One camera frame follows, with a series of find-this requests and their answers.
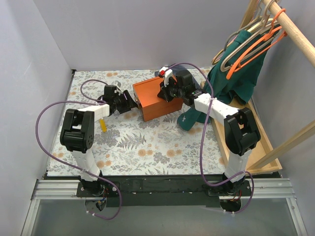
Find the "orange wooden drawer box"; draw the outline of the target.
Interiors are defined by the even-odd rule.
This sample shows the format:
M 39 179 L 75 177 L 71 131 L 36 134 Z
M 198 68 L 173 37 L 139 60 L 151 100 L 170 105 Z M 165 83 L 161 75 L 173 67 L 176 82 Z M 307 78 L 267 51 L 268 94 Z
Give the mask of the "orange wooden drawer box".
M 158 97 L 162 81 L 163 79 L 160 77 L 153 77 L 132 85 L 135 101 L 144 121 L 179 111 L 183 106 L 183 101 L 180 98 L 166 102 Z

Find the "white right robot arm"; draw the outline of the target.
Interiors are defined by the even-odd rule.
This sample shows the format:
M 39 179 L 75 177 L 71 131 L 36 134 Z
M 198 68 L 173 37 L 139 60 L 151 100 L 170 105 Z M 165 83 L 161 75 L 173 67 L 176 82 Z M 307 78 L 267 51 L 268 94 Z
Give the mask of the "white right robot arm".
M 245 181 L 249 156 L 261 139 L 252 111 L 249 108 L 231 107 L 197 88 L 187 70 L 173 74 L 171 69 L 163 67 L 158 76 L 163 79 L 157 95 L 159 98 L 166 102 L 180 98 L 187 106 L 204 113 L 206 118 L 213 118 L 223 125 L 225 143 L 229 149 L 228 164 L 222 182 L 206 184 L 227 195 L 236 194 Z

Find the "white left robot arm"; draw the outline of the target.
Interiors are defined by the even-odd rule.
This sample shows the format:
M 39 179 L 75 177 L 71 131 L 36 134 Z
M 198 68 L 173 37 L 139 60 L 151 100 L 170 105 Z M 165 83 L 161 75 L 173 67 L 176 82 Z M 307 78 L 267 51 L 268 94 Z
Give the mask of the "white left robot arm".
M 104 121 L 115 111 L 120 114 L 136 108 L 128 90 L 120 90 L 117 86 L 106 85 L 101 103 L 82 109 L 68 109 L 65 113 L 61 129 L 60 143 L 65 146 L 75 158 L 78 167 L 83 169 L 80 181 L 84 189 L 98 197 L 104 193 L 104 181 L 100 168 L 95 162 L 92 146 L 95 136 L 95 122 Z

